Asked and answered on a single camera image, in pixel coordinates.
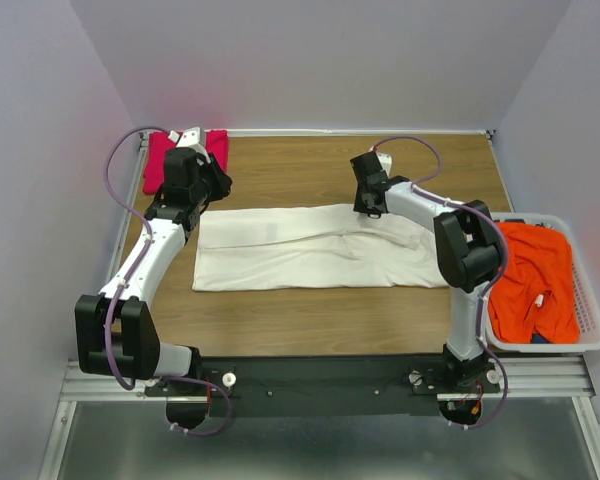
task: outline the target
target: orange towel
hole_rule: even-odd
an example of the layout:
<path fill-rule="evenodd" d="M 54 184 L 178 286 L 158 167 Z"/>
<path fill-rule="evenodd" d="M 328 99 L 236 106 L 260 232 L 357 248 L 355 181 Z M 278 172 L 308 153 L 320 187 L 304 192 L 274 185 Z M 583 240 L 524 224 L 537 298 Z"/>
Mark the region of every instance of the orange towel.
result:
<path fill-rule="evenodd" d="M 495 335 L 507 343 L 530 343 L 534 333 L 551 343 L 577 342 L 580 329 L 567 239 L 536 225 L 505 222 L 498 226 L 507 238 L 510 258 L 489 297 Z"/>

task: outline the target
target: white laundry basket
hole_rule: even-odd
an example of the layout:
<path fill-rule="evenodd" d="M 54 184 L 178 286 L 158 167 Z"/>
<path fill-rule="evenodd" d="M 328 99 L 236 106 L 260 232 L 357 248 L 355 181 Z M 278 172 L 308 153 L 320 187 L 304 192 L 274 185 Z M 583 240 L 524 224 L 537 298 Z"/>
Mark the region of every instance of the white laundry basket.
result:
<path fill-rule="evenodd" d="M 575 290 L 576 317 L 580 327 L 580 339 L 577 343 L 504 343 L 498 340 L 491 327 L 491 319 L 485 302 L 483 318 L 486 324 L 487 341 L 500 350 L 524 353 L 583 353 L 589 350 L 600 350 L 600 308 L 593 294 L 593 288 L 584 270 L 582 258 L 569 226 L 558 217 L 536 213 L 492 213 L 494 220 L 524 220 L 525 223 L 543 225 L 562 232 L 571 244 L 573 251 L 573 288 Z"/>

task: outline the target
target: fabric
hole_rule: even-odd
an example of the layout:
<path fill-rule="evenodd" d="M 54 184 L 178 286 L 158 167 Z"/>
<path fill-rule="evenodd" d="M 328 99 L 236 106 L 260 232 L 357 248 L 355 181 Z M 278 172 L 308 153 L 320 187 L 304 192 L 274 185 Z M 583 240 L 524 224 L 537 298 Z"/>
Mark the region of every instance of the fabric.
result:
<path fill-rule="evenodd" d="M 147 195 L 154 195 L 164 182 L 164 155 L 173 147 L 175 144 L 169 140 L 166 133 L 153 132 L 149 134 L 149 158 L 143 173 L 144 185 L 142 187 L 142 191 Z M 207 152 L 214 154 L 222 171 L 227 173 L 227 162 L 229 161 L 227 131 L 211 130 L 207 132 L 205 148 Z"/>
<path fill-rule="evenodd" d="M 569 242 L 550 228 L 524 223 L 498 226 L 511 256 L 504 277 L 489 296 L 493 332 L 507 343 L 530 343 L 534 334 L 550 343 L 576 343 L 580 329 Z"/>
<path fill-rule="evenodd" d="M 193 289 L 445 286 L 433 234 L 352 205 L 206 212 Z"/>

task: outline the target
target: wooden table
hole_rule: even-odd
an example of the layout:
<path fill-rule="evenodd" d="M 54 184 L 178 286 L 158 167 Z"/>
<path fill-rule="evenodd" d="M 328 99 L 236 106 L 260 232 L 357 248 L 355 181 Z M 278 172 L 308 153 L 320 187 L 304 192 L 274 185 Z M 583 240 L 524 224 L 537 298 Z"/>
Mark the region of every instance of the wooden table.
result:
<path fill-rule="evenodd" d="M 424 138 L 445 160 L 443 173 L 427 183 L 427 189 L 457 200 L 478 198 L 491 211 L 509 210 L 484 136 Z M 232 138 L 232 192 L 210 209 L 351 203 L 356 184 L 349 160 L 376 140 Z M 416 142 L 392 142 L 381 151 L 392 154 L 393 175 L 418 178 L 435 168 L 431 153 Z M 143 212 L 151 200 L 139 185 L 135 207 Z M 139 232 L 140 222 L 134 218 L 123 258 Z M 154 298 L 151 313 L 162 341 L 196 346 L 203 355 L 319 355 L 439 352 L 446 340 L 446 288 L 194 292 L 196 243 L 197 233 L 172 262 Z"/>

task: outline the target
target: wall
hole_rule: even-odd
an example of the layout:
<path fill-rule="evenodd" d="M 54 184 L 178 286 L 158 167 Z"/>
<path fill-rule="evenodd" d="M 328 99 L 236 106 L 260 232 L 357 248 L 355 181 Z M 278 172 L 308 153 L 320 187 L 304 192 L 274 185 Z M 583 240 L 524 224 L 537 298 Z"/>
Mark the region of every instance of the wall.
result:
<path fill-rule="evenodd" d="M 495 127 L 570 0 L 71 0 L 136 123 Z"/>
<path fill-rule="evenodd" d="M 500 125 L 516 210 L 570 221 L 600 302 L 600 0 L 575 0 Z M 600 353 L 587 356 L 598 397 Z"/>
<path fill-rule="evenodd" d="M 66 1 L 0 1 L 0 479 L 37 477 L 73 305 L 102 282 L 121 218 L 103 157 L 130 127 Z"/>

